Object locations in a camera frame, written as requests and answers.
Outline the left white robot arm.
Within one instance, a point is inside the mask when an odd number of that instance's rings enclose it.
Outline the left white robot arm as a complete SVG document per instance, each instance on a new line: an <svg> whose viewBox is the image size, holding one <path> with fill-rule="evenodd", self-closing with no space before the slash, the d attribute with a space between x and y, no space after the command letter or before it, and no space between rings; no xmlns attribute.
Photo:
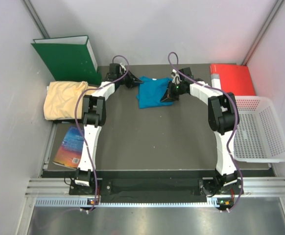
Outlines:
<svg viewBox="0 0 285 235"><path fill-rule="evenodd" d="M95 169L95 155L99 134L106 122L106 101L118 89L125 85L133 88L142 83L134 76L129 68L123 64L111 63L106 74L106 80L99 87L87 89L77 100L76 107L82 101L81 122L83 129L80 129L78 120L76 126L83 138L81 159L75 172L72 187L80 187L85 195L98 196L98 179Z"/></svg>

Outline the cream t shirt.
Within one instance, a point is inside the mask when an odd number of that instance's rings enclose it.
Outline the cream t shirt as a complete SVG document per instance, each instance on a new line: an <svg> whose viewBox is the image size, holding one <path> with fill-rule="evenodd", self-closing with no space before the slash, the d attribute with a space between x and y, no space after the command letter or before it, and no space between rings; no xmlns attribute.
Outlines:
<svg viewBox="0 0 285 235"><path fill-rule="evenodd" d="M96 87L86 81L54 81L50 82L44 102L44 117L46 120L65 120L82 118L82 102L80 95L91 95Z"/></svg>

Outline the blue t shirt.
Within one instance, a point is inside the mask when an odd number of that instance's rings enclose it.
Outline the blue t shirt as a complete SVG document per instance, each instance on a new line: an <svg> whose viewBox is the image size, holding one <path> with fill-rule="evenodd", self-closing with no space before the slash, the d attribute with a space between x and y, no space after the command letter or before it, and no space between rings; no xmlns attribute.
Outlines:
<svg viewBox="0 0 285 235"><path fill-rule="evenodd" d="M170 106L173 102L161 102L171 78L148 78L140 77L143 82L139 85L136 96L140 109Z"/></svg>

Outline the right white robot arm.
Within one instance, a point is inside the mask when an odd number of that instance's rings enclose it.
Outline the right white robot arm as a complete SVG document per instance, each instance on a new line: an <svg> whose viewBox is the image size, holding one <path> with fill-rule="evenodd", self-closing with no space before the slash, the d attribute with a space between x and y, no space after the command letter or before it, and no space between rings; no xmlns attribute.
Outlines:
<svg viewBox="0 0 285 235"><path fill-rule="evenodd" d="M201 79L194 79L190 68L173 69L161 102L174 102L179 96L189 94L208 106L208 124L214 132L217 148L215 176L202 181L200 190L208 197L227 193L238 182L238 168L234 159L234 136L239 115L233 93L224 93Z"/></svg>

